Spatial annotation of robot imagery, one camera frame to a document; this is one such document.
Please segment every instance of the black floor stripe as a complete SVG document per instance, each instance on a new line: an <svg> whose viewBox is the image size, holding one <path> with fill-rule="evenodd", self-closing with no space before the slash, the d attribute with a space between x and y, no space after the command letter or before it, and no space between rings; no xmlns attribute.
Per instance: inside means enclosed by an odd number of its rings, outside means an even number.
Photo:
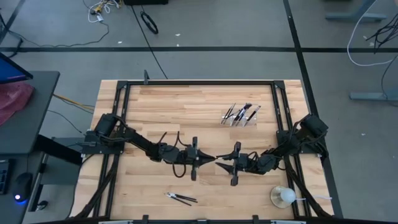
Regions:
<svg viewBox="0 0 398 224"><path fill-rule="evenodd" d="M14 12L11 14L10 19L8 20L8 22L6 23L7 27L10 28L12 26L12 23L14 22L15 18L17 17L19 11L21 10L22 6L24 5L25 0L20 0L17 7L14 9ZM4 40L4 38L6 37L6 30L4 29L1 34L0 34L0 44L1 42Z"/></svg>
<svg viewBox="0 0 398 224"><path fill-rule="evenodd" d="M294 47L153 47L154 52L295 52ZM302 53L347 53L346 48L301 48ZM15 47L0 47L14 52ZM373 53L373 49L353 48L351 53ZM148 47L21 47L19 52L150 52ZM379 49L378 53L398 53L398 48Z"/></svg>
<svg viewBox="0 0 398 224"><path fill-rule="evenodd" d="M318 109L315 104L315 98L313 96L313 91L312 91L312 87L311 87L311 83L310 83L310 77L308 76L307 68L305 66L304 56L303 56L302 48L300 46L299 36L297 35L296 26L294 24L294 19L293 19L293 15L292 15L292 10L290 8L289 0L284 0L284 6L285 6L285 10L286 10L287 20L289 22L290 32L292 33L292 37L293 37L294 47L296 49L297 60L298 60L299 66L300 66L300 71L301 71L303 82L304 82L305 92L307 94L308 104L310 105L310 111L312 112L312 114L318 115ZM324 164L322 164L322 166L324 169L326 169L328 171L327 173L325 173L325 175L328 175L328 177L326 179L329 180L330 177L333 178L333 173L331 172L331 164L324 163ZM333 179L333 181L328 181L327 185L328 185L329 192L333 194L332 195L333 200L331 201L331 203L333 206L334 214L338 218L343 218L343 212L341 211L340 200L338 198L337 188L336 188L334 179Z"/></svg>

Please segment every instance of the wooden tabletop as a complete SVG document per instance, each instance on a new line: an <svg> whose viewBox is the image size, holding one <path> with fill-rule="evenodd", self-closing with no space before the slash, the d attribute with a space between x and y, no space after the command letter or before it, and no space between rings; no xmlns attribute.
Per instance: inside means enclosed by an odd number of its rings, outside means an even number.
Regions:
<svg viewBox="0 0 398 224"><path fill-rule="evenodd" d="M101 82L92 129L103 113L111 113L116 83L117 80ZM285 85L292 119L296 122L308 114L301 82L285 80ZM233 103L246 102L262 106L255 126L231 128L220 125L220 118ZM126 121L153 142L157 142L165 131L168 134L163 142L171 145L174 145L177 131L185 144L190 144L192 137L197 136L198 147L212 156L230 153L236 141L242 143L243 153L262 153L277 146L271 88L264 85L133 86ZM71 216L82 210L96 190L102 158L102 155L95 155L81 168ZM301 154L300 158L309 191L328 197L319 158L315 154ZM272 170L266 175L240 172L239 184L232 187L231 176L214 162L199 168L196 182L190 180L190 169L188 166L185 177L176 178L171 165L152 162L142 150L126 144L119 161L111 219L141 219L143 215L149 215L151 220L251 219L253 215L259 215L260 219L293 218L291 207L277 208L270 200L272 188L277 185L287 187L286 173L282 170ZM192 196L198 203L186 206L166 197L166 192ZM333 213L330 200L316 200L325 211ZM102 214L104 205L105 200L101 206ZM303 215L301 203L299 209Z"/></svg>

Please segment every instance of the computer mouse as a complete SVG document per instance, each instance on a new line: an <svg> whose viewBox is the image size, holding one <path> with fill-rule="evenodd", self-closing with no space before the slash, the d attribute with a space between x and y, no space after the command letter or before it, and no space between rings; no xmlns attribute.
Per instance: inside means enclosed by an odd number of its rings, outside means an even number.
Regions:
<svg viewBox="0 0 398 224"><path fill-rule="evenodd" d="M25 172L17 177L14 183L12 194L15 201L23 202L30 196L30 190L32 188L33 175Z"/></svg>

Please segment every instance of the keyboard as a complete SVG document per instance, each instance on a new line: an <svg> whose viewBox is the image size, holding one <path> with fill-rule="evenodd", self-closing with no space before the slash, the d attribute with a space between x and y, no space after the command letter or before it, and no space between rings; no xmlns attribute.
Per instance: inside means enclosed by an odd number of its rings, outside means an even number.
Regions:
<svg viewBox="0 0 398 224"><path fill-rule="evenodd" d="M0 160L0 194L6 194L9 174L9 160Z"/></svg>

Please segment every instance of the monitor screen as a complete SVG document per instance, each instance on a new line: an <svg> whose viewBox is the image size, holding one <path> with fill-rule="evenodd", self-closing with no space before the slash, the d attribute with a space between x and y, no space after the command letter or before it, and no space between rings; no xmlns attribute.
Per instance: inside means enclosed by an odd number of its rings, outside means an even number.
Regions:
<svg viewBox="0 0 398 224"><path fill-rule="evenodd" d="M31 79L33 76L15 64L5 55L0 54L0 83L17 82Z"/></svg>

